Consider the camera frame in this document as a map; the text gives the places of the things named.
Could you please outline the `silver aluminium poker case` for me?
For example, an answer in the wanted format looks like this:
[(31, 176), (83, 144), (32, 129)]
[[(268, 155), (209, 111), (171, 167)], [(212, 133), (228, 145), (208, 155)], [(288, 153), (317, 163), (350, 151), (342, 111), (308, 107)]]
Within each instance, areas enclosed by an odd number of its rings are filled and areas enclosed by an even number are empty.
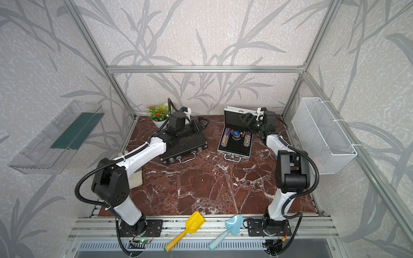
[(247, 114), (251, 114), (252, 120), (257, 119), (256, 111), (231, 106), (224, 108), (224, 130), (217, 150), (227, 161), (239, 163), (251, 156), (253, 134), (243, 120)]

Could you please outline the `black poker case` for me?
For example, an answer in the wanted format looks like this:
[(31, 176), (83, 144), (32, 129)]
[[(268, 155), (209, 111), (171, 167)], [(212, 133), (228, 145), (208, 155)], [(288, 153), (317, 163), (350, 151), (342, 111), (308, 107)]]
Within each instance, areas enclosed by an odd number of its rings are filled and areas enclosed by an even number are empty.
[(208, 142), (203, 132), (198, 132), (187, 137), (178, 138), (176, 144), (167, 147), (165, 153), (160, 155), (160, 161), (164, 164), (179, 161), (185, 163), (196, 158), (197, 153), (201, 153), (208, 148)]

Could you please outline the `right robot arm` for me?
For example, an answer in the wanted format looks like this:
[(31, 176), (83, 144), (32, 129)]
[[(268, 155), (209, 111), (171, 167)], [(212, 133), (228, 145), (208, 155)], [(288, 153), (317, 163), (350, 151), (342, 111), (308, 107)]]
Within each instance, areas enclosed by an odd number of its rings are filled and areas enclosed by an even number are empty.
[(276, 157), (276, 193), (262, 219), (262, 231), (275, 235), (288, 219), (302, 220), (303, 213), (289, 215), (294, 199), (310, 194), (319, 183), (318, 169), (307, 152), (293, 147), (283, 136), (288, 126), (275, 112), (265, 108), (257, 114), (246, 113), (239, 119), (249, 131), (257, 134)]

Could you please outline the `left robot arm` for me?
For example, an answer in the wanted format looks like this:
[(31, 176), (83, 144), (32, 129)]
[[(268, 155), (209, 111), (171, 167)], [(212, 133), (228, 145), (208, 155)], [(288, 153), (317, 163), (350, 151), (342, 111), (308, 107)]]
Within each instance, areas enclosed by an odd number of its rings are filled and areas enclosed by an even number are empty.
[[(198, 117), (191, 120), (182, 111), (170, 114), (162, 127), (153, 133), (147, 142), (127, 155), (113, 160), (102, 159), (98, 167), (78, 181), (74, 193), (76, 198), (87, 204), (108, 208), (118, 219), (129, 226), (137, 226), (144, 221), (143, 213), (130, 197), (130, 177), (143, 165), (156, 157), (167, 162), (181, 160), (187, 154), (194, 154), (208, 147), (203, 130), (209, 120)], [(101, 201), (83, 197), (80, 188), (93, 177), (91, 190)]]

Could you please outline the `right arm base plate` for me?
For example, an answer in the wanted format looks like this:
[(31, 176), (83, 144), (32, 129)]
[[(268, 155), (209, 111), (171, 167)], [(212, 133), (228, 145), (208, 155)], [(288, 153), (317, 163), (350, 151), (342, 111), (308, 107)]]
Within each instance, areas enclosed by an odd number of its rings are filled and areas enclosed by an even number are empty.
[(292, 231), (288, 220), (244, 219), (244, 227), (251, 237), (290, 237)]

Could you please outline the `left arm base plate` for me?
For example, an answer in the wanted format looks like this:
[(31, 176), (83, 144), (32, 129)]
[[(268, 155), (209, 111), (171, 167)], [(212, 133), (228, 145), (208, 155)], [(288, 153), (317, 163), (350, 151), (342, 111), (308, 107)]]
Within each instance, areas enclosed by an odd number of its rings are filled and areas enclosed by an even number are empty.
[(120, 221), (119, 236), (125, 237), (160, 237), (163, 226), (163, 220), (161, 219), (148, 219), (143, 221), (142, 219), (137, 222), (135, 226), (130, 226), (124, 221)]

